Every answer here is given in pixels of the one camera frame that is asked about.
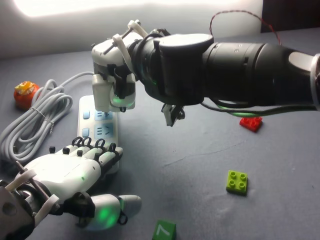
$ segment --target scratch on table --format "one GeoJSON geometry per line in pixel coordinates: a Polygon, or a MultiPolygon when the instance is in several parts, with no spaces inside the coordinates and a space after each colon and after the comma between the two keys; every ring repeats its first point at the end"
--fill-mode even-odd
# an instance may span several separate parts
{"type": "Polygon", "coordinates": [[[220,149],[220,150],[217,150],[217,151],[212,151],[212,152],[207,152],[207,153],[200,153],[200,154],[190,154],[190,155],[184,156],[183,158],[180,158],[180,159],[178,159],[178,160],[175,160],[175,161],[173,161],[173,162],[166,163],[166,164],[164,164],[162,167],[164,168],[164,167],[170,166],[170,165],[172,165],[172,164],[176,164],[176,163],[178,163],[178,162],[180,162],[180,161],[182,161],[182,160],[185,160],[185,159],[187,159],[187,158],[190,158],[190,157],[199,157],[199,156],[205,156],[205,155],[211,155],[211,154],[220,153],[220,152],[229,150],[229,149],[231,149],[231,148],[234,148],[234,147],[236,147],[236,146],[238,146],[238,145],[241,145],[241,144],[245,143],[246,141],[247,141],[247,139],[246,139],[246,140],[243,140],[243,141],[241,141],[241,142],[238,142],[237,144],[228,146],[228,147],[226,147],[226,148],[223,148],[223,149],[220,149]]]}

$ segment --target table surface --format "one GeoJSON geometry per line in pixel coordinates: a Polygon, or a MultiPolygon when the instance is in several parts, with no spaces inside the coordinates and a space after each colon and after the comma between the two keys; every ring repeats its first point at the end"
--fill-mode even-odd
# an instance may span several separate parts
{"type": "MultiPolygon", "coordinates": [[[[320,28],[280,32],[285,46],[320,53],[320,28]]],[[[272,33],[219,39],[226,42],[277,43],[272,33]]],[[[62,83],[92,71],[90,52],[0,61],[0,129],[21,115],[14,86],[30,80],[62,83]]],[[[74,99],[68,115],[54,125],[36,157],[61,149],[77,135],[79,99],[91,95],[90,76],[65,87],[74,99]]],[[[311,240],[320,229],[320,115],[291,112],[263,118],[258,133],[240,119],[201,105],[185,107],[185,120],[167,127],[162,103],[140,82],[136,107],[119,114],[120,170],[101,182],[97,194],[134,194],[142,209],[126,226],[89,232],[69,214],[48,216],[29,240],[150,240],[158,219],[177,224],[178,240],[311,240]],[[226,192],[228,170],[248,173],[246,197],[226,192]]],[[[11,179],[2,169],[0,177],[11,179]]]]}

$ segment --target green block with number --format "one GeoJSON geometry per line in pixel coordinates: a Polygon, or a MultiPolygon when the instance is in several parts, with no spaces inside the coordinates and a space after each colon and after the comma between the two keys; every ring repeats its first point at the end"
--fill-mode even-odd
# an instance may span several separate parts
{"type": "Polygon", "coordinates": [[[158,220],[155,225],[152,240],[175,240],[176,239],[176,224],[158,220]]]}
{"type": "Polygon", "coordinates": [[[229,193],[246,195],[248,185],[248,174],[229,170],[226,190],[229,193]]]}

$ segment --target white wall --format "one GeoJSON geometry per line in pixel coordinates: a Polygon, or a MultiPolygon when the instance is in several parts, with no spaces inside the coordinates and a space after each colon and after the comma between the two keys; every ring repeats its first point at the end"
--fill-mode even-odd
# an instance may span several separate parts
{"type": "MultiPolygon", "coordinates": [[[[170,33],[209,33],[214,13],[245,9],[261,16],[262,6],[263,0],[212,0],[210,4],[142,4],[28,17],[12,0],[0,0],[0,59],[89,50],[92,43],[122,34],[135,19],[147,32],[166,28],[170,33]]],[[[245,13],[228,13],[215,18],[212,27],[214,37],[228,37],[257,34],[261,23],[245,13]]]]}

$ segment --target lime green toy block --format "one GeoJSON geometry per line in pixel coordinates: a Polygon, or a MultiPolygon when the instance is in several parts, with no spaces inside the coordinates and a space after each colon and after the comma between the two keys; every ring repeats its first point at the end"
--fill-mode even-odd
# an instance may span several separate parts
{"type": "Polygon", "coordinates": [[[226,190],[229,193],[246,195],[248,185],[248,174],[229,170],[228,181],[226,182],[226,190]]]}
{"type": "Polygon", "coordinates": [[[158,220],[155,225],[152,240],[175,240],[176,239],[176,224],[158,220]]]}

